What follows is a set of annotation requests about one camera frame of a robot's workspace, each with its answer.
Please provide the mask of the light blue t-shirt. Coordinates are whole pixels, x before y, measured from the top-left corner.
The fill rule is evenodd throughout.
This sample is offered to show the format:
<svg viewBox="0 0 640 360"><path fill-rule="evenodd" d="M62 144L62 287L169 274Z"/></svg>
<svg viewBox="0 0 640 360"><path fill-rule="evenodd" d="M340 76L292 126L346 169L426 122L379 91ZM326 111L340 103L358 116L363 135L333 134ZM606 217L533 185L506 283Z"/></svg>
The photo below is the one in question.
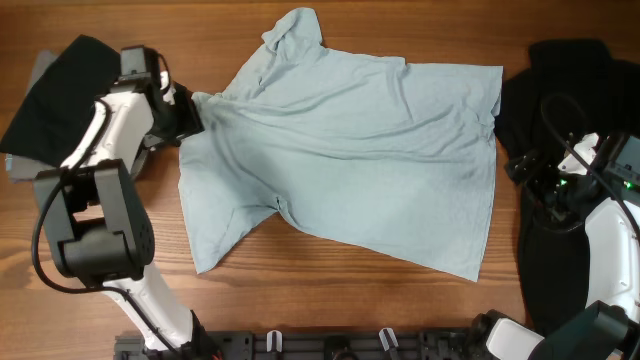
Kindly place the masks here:
<svg viewBox="0 0 640 360"><path fill-rule="evenodd" d="M179 193L196 270L279 214L476 281L502 75L330 49L314 10L290 11L224 91L193 96L204 129L180 147Z"/></svg>

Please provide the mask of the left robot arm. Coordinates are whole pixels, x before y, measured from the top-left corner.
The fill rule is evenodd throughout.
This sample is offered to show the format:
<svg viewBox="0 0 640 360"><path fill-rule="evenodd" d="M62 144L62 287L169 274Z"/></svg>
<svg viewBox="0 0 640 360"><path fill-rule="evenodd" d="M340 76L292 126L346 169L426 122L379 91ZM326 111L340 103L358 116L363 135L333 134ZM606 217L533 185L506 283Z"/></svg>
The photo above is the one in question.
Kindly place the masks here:
<svg viewBox="0 0 640 360"><path fill-rule="evenodd" d="M72 149L34 179L39 215L31 256L40 280L67 294L101 293L140 331L148 359L220 359L223 352L153 263L151 221L131 168L139 152L201 131L178 83L119 80L42 93L43 126L60 125Z"/></svg>

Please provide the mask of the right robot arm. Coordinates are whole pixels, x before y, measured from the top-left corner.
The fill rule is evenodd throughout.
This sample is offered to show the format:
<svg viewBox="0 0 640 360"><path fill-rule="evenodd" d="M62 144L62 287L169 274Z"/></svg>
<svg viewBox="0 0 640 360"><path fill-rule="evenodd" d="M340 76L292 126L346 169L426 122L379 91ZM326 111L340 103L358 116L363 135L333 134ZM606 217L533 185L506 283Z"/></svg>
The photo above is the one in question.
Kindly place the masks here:
<svg viewBox="0 0 640 360"><path fill-rule="evenodd" d="M616 160L570 150L523 189L517 261L532 327L495 310L468 332L492 359L639 356L639 204Z"/></svg>

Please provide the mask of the black shirt at right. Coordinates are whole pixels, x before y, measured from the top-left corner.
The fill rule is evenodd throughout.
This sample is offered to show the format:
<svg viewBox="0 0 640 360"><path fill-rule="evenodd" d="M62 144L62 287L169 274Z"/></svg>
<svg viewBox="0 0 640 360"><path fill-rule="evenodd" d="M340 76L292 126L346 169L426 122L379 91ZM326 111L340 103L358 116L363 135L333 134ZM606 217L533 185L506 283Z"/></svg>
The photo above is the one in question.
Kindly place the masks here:
<svg viewBox="0 0 640 360"><path fill-rule="evenodd" d="M539 149L554 166L585 135L639 133L639 66L596 39L534 43L530 66L506 81L494 133L508 161ZM534 329L549 335L587 303L590 250L585 221L566 232L542 228L521 188L517 264Z"/></svg>

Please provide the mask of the black folded garment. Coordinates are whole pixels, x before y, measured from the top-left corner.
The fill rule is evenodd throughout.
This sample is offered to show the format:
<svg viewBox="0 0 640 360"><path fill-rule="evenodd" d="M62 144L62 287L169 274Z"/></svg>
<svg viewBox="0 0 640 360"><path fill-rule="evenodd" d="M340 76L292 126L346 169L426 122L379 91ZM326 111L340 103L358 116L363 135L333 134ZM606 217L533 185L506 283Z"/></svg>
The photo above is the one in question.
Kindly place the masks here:
<svg viewBox="0 0 640 360"><path fill-rule="evenodd" d="M29 90L1 140L1 151L60 166L88 129L94 99L119 75L116 50L78 36Z"/></svg>

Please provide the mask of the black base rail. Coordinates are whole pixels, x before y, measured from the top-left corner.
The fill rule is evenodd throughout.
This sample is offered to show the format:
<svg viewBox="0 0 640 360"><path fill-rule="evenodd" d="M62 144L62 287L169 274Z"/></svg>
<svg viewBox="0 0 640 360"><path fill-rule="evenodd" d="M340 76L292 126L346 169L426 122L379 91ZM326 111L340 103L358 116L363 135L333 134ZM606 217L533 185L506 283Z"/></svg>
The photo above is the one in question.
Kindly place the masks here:
<svg viewBox="0 0 640 360"><path fill-rule="evenodd" d="M282 337L282 351L267 349L267 335L252 332L211 332L224 359L329 359L331 352L347 344L359 359L491 359L480 343L467 340L463 328L428 329L395 334L398 346L386 351L376 332L364 333L290 333Z"/></svg>

